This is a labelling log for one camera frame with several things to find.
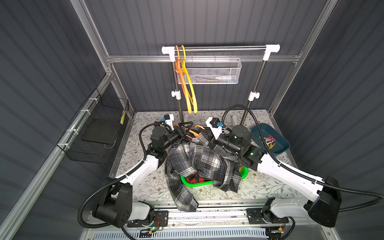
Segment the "brown orange hanger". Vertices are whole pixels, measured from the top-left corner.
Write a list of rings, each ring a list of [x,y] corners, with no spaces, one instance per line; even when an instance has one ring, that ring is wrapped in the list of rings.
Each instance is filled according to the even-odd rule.
[[[205,127],[201,125],[195,125],[192,126],[190,124],[187,124],[187,126],[182,125],[182,124],[173,124],[174,129],[179,128],[182,130],[182,134],[187,138],[187,139],[193,139],[197,138],[199,136],[202,136],[201,130],[206,130]]]

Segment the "grey plaid long-sleeve shirt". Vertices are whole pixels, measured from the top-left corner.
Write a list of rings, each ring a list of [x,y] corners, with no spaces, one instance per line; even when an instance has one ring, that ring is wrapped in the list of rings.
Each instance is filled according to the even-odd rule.
[[[237,193],[242,180],[239,166],[237,156],[218,146],[210,148],[204,136],[173,146],[166,159],[165,174],[177,209],[195,212],[199,206],[181,177],[198,174],[202,178],[212,180],[213,185],[224,192]]]

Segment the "yellow plastic hanger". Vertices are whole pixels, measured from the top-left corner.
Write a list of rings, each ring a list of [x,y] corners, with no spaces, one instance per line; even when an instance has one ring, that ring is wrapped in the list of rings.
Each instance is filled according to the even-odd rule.
[[[183,59],[181,60],[182,64],[182,86],[186,97],[188,113],[197,113],[198,112],[198,103],[194,90],[194,86],[189,75],[188,69],[186,67],[187,54],[184,45],[182,45],[183,50]]]

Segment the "red clothespin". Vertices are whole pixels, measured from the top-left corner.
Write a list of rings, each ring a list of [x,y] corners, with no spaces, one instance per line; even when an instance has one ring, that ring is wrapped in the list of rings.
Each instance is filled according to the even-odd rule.
[[[265,137],[265,141],[267,144],[270,144],[270,143],[273,143],[276,141],[275,138],[273,138],[271,135],[269,135],[268,137]]]

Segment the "red black plaid shirt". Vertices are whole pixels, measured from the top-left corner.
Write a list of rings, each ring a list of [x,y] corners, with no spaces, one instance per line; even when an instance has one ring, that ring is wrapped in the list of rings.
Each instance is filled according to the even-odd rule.
[[[210,181],[209,179],[201,177],[198,173],[194,173],[188,177],[186,177],[186,180],[190,184],[199,184]]]

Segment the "orange plastic hanger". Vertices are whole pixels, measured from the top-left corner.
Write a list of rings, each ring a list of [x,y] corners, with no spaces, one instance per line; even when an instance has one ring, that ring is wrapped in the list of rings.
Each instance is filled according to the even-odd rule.
[[[187,110],[188,113],[192,113],[192,106],[194,105],[193,103],[193,97],[190,94],[190,91],[188,90],[187,83],[184,78],[184,74],[186,73],[186,68],[185,68],[185,60],[182,60],[180,57],[180,50],[178,46],[175,46],[176,52],[177,52],[177,57],[176,57],[176,62],[175,62],[175,68],[176,68],[176,73],[179,77],[183,94],[186,100],[187,104]]]

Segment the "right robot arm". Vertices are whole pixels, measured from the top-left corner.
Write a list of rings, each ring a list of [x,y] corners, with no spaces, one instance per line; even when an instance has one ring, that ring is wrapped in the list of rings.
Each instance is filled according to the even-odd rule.
[[[259,135],[264,149],[252,145],[253,135],[243,125],[234,126],[226,134],[224,121],[227,114],[228,112],[225,111],[221,119],[209,117],[206,120],[213,134],[213,146],[220,147],[225,153],[238,158],[244,167],[269,175],[302,194],[302,198],[269,200],[263,210],[265,219],[308,215],[316,223],[333,228],[339,213],[363,209],[383,202],[382,194],[342,188],[332,177],[323,179],[281,162],[270,151],[262,133]],[[373,199],[342,208],[342,192],[369,196]]]

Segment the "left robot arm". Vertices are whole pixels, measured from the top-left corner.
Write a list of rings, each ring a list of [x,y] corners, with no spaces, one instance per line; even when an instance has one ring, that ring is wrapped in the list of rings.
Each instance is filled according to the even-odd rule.
[[[193,122],[181,122],[173,125],[172,115],[159,122],[144,126],[139,132],[139,141],[144,151],[143,159],[130,170],[112,179],[95,193],[91,194],[80,206],[77,214],[78,223],[87,229],[107,226],[123,228],[132,221],[143,221],[150,225],[154,221],[153,205],[133,200],[134,190],[151,173],[157,170],[166,160],[168,148],[181,143],[193,126]],[[101,221],[100,224],[87,223],[83,218],[87,204],[96,197],[98,199],[92,216]]]

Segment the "dark teal plastic bin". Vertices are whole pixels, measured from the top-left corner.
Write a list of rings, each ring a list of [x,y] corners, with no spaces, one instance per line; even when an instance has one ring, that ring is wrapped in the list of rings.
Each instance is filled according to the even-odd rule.
[[[259,127],[265,139],[267,146],[270,151],[277,156],[282,154],[286,150],[290,148],[290,143],[286,140],[279,132],[277,132],[272,126],[260,123]],[[262,139],[259,133],[259,129],[257,126],[254,126],[250,129],[250,132],[253,134],[253,141],[264,151],[266,150],[264,144],[262,143]]]

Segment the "green perforated plastic tray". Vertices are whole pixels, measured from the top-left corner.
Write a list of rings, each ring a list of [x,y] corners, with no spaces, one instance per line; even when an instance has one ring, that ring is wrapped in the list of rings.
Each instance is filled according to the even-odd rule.
[[[248,176],[249,169],[241,165],[239,167],[239,172],[242,176],[242,179],[244,180]],[[200,177],[197,173],[188,177],[181,176],[181,180],[185,186],[190,188],[212,185],[214,183],[213,180]]]

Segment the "floral table mat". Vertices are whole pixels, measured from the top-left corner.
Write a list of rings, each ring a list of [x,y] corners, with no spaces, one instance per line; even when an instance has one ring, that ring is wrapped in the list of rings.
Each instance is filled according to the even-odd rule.
[[[174,123],[178,123],[178,112],[138,112],[135,114],[133,126],[128,136],[128,141],[123,147],[123,155],[115,170],[115,175],[119,176],[128,170],[130,170],[136,163],[138,163],[143,157],[143,150],[140,145],[138,133],[142,127],[147,124],[159,121],[165,114],[172,113],[175,116]],[[189,115],[185,112],[187,121],[192,121],[197,125],[204,125],[208,117],[222,117],[223,111],[200,111],[197,114]],[[270,114],[267,110],[253,110],[259,123],[266,123],[272,127],[275,127],[271,120]],[[238,122],[242,118],[243,112],[241,110],[232,110],[226,116],[225,123],[232,124],[232,117],[236,116]],[[150,141],[150,135],[152,129],[148,128],[143,133],[143,142],[147,146]],[[290,157],[286,153],[282,153],[277,158],[292,165]],[[249,170],[248,176],[243,179],[239,185],[237,193],[232,191],[224,192],[213,185],[206,185],[202,187],[186,187],[187,190],[194,196],[199,203],[215,202],[221,203],[226,200],[233,200],[235,202],[241,200],[256,200],[266,199],[268,197],[275,198],[296,198],[299,193],[288,185],[276,180],[268,175]],[[140,182],[139,186],[134,190],[134,199],[144,202],[173,202],[173,198],[167,185],[167,177],[165,175],[165,164],[163,164],[155,172],[152,172],[149,176]]]

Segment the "yellow object in basket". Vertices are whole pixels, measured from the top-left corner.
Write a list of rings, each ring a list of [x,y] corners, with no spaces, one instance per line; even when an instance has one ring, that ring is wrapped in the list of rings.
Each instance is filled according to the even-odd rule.
[[[123,112],[122,112],[122,116],[121,116],[121,119],[120,119],[120,124],[121,124],[121,125],[124,124],[125,116],[126,116],[126,110],[123,110]]]

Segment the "steel clothes rack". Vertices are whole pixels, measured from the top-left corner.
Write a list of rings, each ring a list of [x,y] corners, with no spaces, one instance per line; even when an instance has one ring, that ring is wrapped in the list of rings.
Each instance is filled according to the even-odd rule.
[[[269,61],[271,54],[278,53],[279,44],[267,44],[262,46],[226,46],[226,47],[188,47],[163,46],[163,55],[169,57],[173,70],[175,89],[171,92],[173,98],[178,101],[178,109],[181,120],[184,120],[182,97],[185,98],[187,112],[198,112],[198,101],[194,85],[229,84],[234,85],[239,81],[242,68],[242,58],[234,56],[190,56],[193,53],[233,53],[233,52],[263,52],[261,65],[253,88],[248,95],[247,107],[260,97],[257,87]]]

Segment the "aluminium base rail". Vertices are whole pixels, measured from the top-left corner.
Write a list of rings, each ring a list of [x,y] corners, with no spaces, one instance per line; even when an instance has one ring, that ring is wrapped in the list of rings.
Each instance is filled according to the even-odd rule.
[[[262,219],[261,202],[235,205],[202,205],[196,212],[178,211],[173,206],[155,208],[154,226],[159,229],[145,237],[147,226],[130,222],[124,230],[113,226],[84,230],[82,240],[339,240],[334,228],[318,225],[310,218]]]

